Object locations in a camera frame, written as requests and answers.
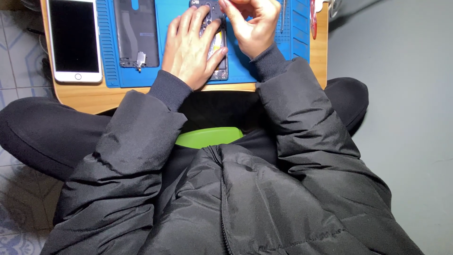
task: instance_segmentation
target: hand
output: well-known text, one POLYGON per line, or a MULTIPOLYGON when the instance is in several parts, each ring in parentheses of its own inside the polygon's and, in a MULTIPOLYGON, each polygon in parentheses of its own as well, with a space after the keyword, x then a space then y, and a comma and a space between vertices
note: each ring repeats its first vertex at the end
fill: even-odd
POLYGON ((222 47, 207 59, 212 39, 220 26, 220 20, 213 21, 200 37, 201 24, 209 10, 205 5, 198 9, 190 7, 170 23, 167 32, 162 70, 184 81, 192 90, 206 83, 228 52, 222 47))
POLYGON ((276 0, 219 0, 233 26, 239 48, 250 59, 256 58, 274 43, 280 15, 276 0))

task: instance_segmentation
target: white iphone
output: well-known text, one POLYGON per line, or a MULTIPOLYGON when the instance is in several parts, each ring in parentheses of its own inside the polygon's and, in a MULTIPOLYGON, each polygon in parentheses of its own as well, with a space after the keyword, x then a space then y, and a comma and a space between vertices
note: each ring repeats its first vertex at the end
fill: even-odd
POLYGON ((100 82, 96 0, 46 0, 53 75, 59 82, 100 82))

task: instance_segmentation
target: phone frame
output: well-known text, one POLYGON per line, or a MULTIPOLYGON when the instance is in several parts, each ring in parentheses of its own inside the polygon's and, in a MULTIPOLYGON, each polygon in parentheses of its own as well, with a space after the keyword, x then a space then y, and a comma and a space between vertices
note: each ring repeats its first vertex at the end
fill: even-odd
POLYGON ((50 47, 51 47, 51 55, 52 55, 52 68, 53 68, 53 76, 59 82, 70 82, 70 83, 78 83, 78 82, 86 82, 86 83, 98 83, 102 81, 102 61, 101 61, 101 48, 99 44, 99 27, 97 23, 97 10, 96 10, 96 0, 58 0, 58 1, 73 1, 73 2, 88 2, 93 4, 93 16, 94 16, 94 29, 96 33, 96 49, 97 49, 97 62, 98 62, 98 72, 97 73, 86 73, 86 72, 62 72, 57 71, 55 66, 55 56, 53 52, 53 30, 52 30, 52 21, 51 21, 51 14, 50 14, 50 1, 46 0, 47 5, 47 18, 49 22, 49 36, 50 36, 50 47), (76 79, 76 75, 79 74, 81 76, 80 79, 76 79))

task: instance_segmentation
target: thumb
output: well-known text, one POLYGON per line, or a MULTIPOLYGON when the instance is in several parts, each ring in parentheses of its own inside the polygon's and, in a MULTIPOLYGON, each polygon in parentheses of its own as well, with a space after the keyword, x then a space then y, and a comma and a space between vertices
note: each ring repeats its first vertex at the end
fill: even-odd
POLYGON ((228 48, 227 47, 222 47, 214 54, 211 55, 211 57, 208 59, 206 63, 206 74, 210 77, 214 71, 216 70, 217 66, 219 66, 220 62, 222 59, 225 57, 225 55, 228 53, 228 48))
POLYGON ((230 2, 230 0, 219 0, 219 4, 227 17, 230 19, 231 25, 233 26, 234 30, 245 23, 246 20, 244 19, 244 17, 242 17, 241 12, 234 4, 230 2))

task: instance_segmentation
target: black screen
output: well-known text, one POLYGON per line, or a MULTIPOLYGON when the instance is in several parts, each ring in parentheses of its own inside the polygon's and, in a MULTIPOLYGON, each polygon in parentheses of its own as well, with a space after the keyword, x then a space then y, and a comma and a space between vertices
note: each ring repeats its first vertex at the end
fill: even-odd
POLYGON ((93 3, 49 0, 55 69, 99 72, 93 3))

